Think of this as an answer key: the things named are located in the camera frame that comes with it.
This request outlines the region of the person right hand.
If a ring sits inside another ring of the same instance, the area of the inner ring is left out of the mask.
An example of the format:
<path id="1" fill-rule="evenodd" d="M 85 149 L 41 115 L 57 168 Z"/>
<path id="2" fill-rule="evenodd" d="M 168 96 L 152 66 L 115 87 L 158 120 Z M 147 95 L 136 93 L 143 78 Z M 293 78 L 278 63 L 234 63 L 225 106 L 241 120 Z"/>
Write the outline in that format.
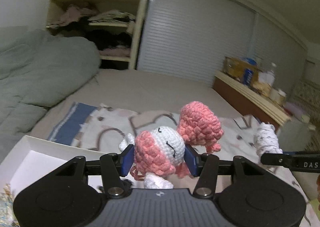
<path id="1" fill-rule="evenodd" d="M 316 184 L 317 184 L 317 200 L 320 203 L 320 175 L 318 175 L 317 177 Z"/>

